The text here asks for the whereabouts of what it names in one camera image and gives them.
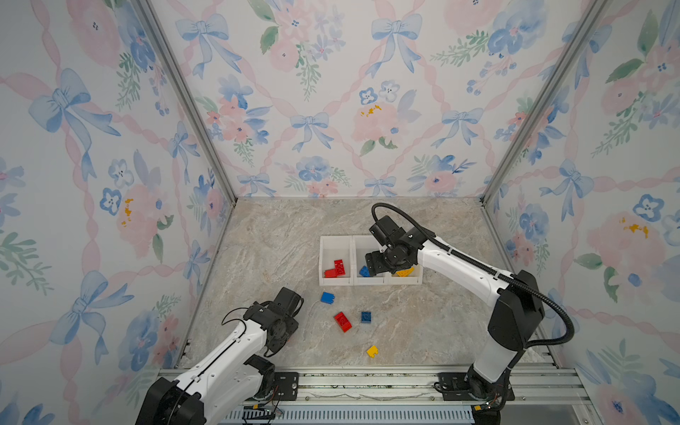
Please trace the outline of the yellow long lego brick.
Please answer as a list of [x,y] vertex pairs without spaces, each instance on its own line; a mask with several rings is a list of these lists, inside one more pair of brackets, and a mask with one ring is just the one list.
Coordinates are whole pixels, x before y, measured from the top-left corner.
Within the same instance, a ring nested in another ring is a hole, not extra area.
[[410,267],[409,269],[400,270],[395,273],[398,277],[409,277],[415,271],[415,267]]

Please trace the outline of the red long lego brick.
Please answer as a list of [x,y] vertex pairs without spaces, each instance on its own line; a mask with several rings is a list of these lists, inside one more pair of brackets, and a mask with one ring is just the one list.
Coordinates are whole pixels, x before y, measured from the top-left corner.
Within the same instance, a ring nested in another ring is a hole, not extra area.
[[336,277],[345,276],[345,265],[343,260],[335,260],[334,269],[336,270]]

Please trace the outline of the red curved lego brick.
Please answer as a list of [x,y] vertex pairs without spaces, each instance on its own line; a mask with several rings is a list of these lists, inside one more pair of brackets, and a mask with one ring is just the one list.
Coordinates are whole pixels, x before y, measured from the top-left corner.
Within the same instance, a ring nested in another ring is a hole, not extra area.
[[338,313],[334,316],[336,324],[342,329],[343,333],[348,332],[352,328],[352,324],[344,313]]

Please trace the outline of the small yellow lego brick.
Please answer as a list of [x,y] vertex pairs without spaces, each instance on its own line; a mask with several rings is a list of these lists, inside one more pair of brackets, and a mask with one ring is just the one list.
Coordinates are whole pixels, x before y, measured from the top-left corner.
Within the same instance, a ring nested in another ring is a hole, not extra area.
[[370,358],[375,358],[375,356],[379,354],[379,350],[375,345],[373,345],[367,350],[367,354]]

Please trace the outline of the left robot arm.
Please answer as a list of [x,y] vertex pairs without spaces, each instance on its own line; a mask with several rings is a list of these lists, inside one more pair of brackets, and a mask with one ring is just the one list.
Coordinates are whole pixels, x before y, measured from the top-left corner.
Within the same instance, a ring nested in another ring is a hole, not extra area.
[[255,302],[242,316],[226,315],[235,329],[193,368],[148,389],[137,424],[218,424],[244,402],[294,400],[291,374],[276,373],[270,358],[299,328],[304,299],[282,288],[272,301]]

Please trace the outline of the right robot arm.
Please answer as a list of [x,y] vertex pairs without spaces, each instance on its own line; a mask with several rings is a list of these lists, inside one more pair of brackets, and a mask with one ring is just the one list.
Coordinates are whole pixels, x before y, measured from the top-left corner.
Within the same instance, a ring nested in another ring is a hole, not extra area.
[[431,269],[458,283],[490,308],[488,336],[480,354],[463,378],[436,382],[442,395],[464,394],[479,403],[479,414],[501,410],[510,393],[510,375],[529,348],[529,340],[545,317],[533,280],[513,285],[512,274],[498,270],[455,250],[431,231],[399,226],[382,230],[375,224],[370,233],[381,249],[366,255],[372,276],[394,274],[412,266]]

